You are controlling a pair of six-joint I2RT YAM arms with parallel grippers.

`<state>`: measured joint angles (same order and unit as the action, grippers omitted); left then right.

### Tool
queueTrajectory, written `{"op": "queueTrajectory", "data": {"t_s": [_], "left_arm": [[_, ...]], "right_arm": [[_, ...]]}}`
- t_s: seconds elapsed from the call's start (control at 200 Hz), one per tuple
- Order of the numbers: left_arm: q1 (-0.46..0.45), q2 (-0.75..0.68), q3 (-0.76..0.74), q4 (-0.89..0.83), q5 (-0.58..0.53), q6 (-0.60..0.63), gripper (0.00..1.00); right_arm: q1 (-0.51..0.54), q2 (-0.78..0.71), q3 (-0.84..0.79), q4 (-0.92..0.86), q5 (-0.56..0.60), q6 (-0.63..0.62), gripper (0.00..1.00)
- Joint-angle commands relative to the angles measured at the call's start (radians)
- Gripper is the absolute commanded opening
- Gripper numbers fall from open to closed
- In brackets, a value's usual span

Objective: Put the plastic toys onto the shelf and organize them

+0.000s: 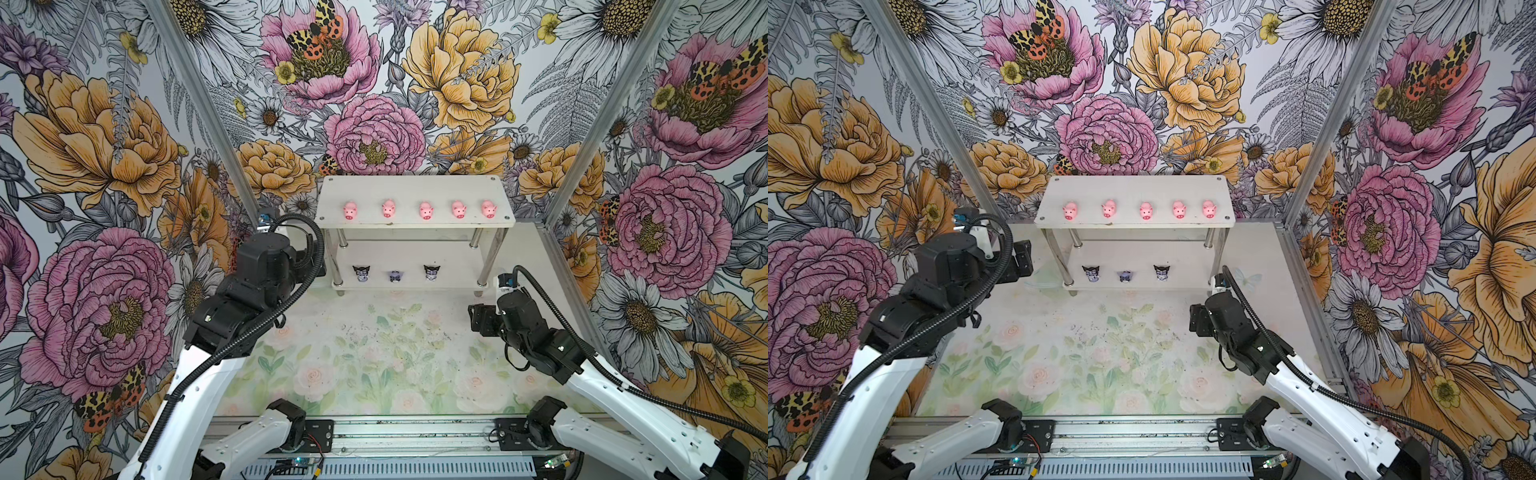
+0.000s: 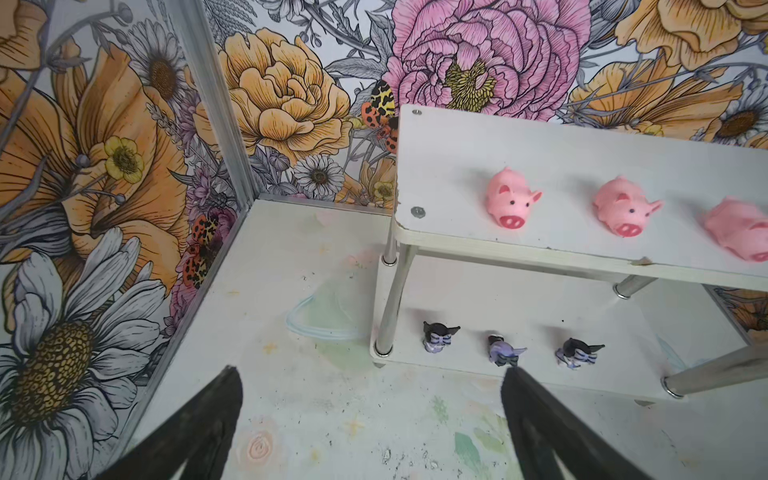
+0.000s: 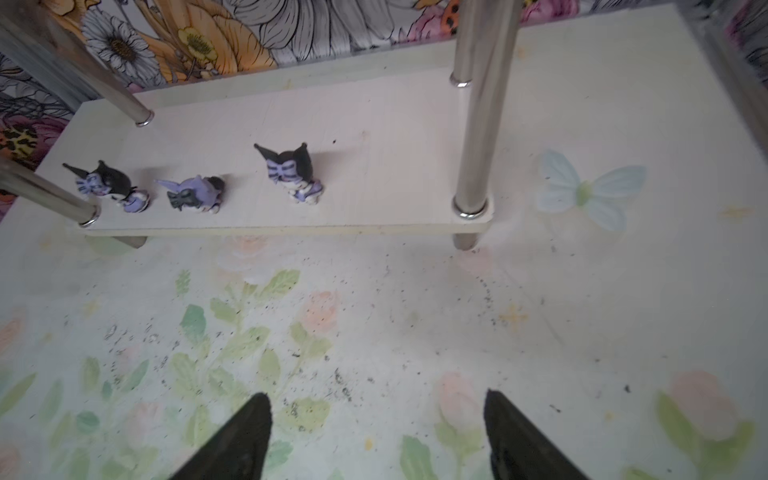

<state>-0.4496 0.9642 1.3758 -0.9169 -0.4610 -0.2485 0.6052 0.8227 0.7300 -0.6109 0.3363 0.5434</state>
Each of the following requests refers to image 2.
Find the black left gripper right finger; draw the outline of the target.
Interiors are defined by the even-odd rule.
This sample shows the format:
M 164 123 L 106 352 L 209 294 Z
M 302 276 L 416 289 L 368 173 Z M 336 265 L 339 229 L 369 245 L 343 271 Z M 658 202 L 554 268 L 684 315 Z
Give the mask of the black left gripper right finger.
M 648 477 L 524 369 L 506 369 L 501 403 L 525 479 Z

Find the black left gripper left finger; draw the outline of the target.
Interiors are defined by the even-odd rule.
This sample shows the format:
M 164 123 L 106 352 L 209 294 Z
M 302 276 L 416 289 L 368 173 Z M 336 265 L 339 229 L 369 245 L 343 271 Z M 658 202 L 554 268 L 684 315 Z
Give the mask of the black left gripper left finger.
M 219 479 L 243 404 L 236 367 L 224 368 L 100 479 Z

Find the black purple figure toy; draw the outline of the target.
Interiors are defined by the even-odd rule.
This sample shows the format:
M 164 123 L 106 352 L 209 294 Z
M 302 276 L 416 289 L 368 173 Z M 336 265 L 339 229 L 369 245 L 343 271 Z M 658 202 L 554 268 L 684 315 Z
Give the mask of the black purple figure toy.
M 569 338 L 555 351 L 555 357 L 569 369 L 578 369 L 582 365 L 594 365 L 598 352 L 604 347 L 605 344 L 590 345 L 582 340 Z

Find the small purple figure toy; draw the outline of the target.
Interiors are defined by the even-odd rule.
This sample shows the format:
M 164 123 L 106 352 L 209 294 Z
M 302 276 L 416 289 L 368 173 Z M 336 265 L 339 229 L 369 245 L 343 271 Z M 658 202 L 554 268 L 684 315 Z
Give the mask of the small purple figure toy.
M 487 338 L 489 361 L 498 367 L 516 368 L 526 348 L 514 348 L 503 336 L 492 334 Z

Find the purple black-eared figure toy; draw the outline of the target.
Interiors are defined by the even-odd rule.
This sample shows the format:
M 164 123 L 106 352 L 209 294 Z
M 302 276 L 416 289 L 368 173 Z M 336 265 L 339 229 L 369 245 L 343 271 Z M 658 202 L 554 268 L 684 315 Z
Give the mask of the purple black-eared figure toy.
M 448 327 L 440 322 L 423 322 L 423 346 L 426 352 L 437 354 L 452 344 L 452 338 L 460 331 L 460 326 Z

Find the pink pig toy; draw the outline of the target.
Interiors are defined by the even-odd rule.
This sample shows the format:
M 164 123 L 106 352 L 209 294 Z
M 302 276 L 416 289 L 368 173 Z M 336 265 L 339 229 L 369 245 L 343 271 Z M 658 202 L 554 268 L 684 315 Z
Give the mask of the pink pig toy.
M 727 196 L 705 215 L 704 227 L 742 260 L 767 261 L 767 215 L 757 205 Z
M 601 186 L 593 200 L 597 218 L 622 238 L 642 234 L 650 216 L 663 205 L 662 200 L 648 201 L 644 190 L 622 175 Z
M 526 224 L 532 206 L 541 197 L 540 191 L 529 188 L 521 173 L 504 168 L 486 188 L 485 208 L 499 226 L 517 230 Z

